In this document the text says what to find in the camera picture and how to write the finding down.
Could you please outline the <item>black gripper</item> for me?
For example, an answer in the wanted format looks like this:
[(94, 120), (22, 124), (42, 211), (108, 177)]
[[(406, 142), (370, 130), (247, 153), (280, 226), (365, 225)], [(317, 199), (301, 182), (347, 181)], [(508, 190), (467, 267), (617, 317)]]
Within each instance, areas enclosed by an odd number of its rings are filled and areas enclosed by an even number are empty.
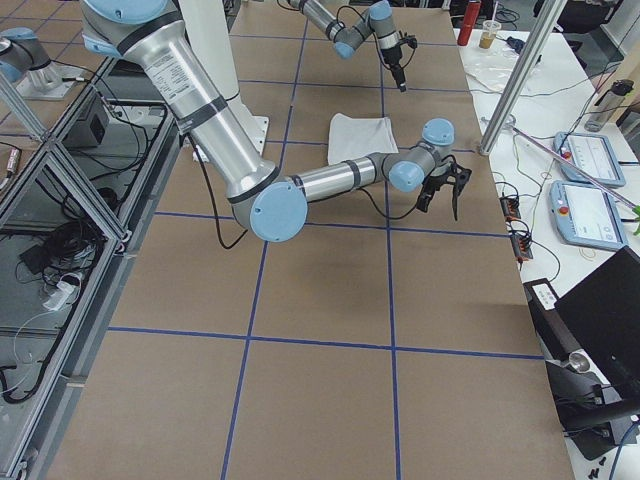
[(385, 36), (377, 37), (377, 47), (381, 54), (382, 62), (387, 68), (391, 68), (392, 77), (400, 92), (406, 91), (406, 76), (404, 67), (401, 66), (402, 47), (408, 45), (412, 50), (418, 46), (414, 35), (394, 31)]
[(472, 170), (460, 165), (455, 155), (447, 155), (444, 158), (443, 172), (438, 175), (430, 174), (423, 182), (415, 207), (417, 210), (427, 213), (435, 193), (444, 185), (452, 187), (452, 212), (453, 218), (458, 219), (458, 202), (465, 186), (471, 179)]

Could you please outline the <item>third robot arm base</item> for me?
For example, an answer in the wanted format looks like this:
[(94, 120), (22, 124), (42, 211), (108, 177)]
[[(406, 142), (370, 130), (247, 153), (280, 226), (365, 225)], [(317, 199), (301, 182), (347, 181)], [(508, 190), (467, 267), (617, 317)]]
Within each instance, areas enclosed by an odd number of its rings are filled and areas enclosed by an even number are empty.
[(22, 97), (31, 100), (62, 100), (84, 79), (81, 67), (55, 64), (27, 27), (1, 32), (1, 72)]

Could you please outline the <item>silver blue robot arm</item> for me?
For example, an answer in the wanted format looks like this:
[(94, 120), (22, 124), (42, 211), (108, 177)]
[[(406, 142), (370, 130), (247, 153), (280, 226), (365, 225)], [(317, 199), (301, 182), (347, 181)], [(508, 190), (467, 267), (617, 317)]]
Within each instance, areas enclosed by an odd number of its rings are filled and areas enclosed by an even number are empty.
[(334, 50), (342, 59), (351, 58), (366, 40), (373, 37), (381, 64), (391, 73), (397, 89), (406, 91), (405, 68), (413, 55), (402, 64), (402, 48), (407, 45), (415, 51), (418, 42), (414, 35), (403, 34), (396, 28), (388, 1), (378, 1), (364, 12), (355, 11), (358, 19), (353, 25), (344, 23), (339, 19), (338, 13), (330, 12), (319, 1), (293, 0), (287, 1), (286, 6), (281, 4), (281, 7), (304, 15), (332, 42)]
[(180, 132), (204, 153), (226, 184), (237, 222), (268, 242), (293, 238), (308, 205), (381, 181), (417, 191), (416, 208), (427, 211), (444, 185), (458, 197), (471, 177), (451, 152), (454, 126), (428, 121), (406, 153), (368, 153), (300, 175), (285, 176), (262, 158), (249, 127), (214, 83), (206, 48), (229, 52), (223, 13), (204, 19), (205, 8), (179, 1), (83, 1), (88, 50), (139, 65), (164, 99)]

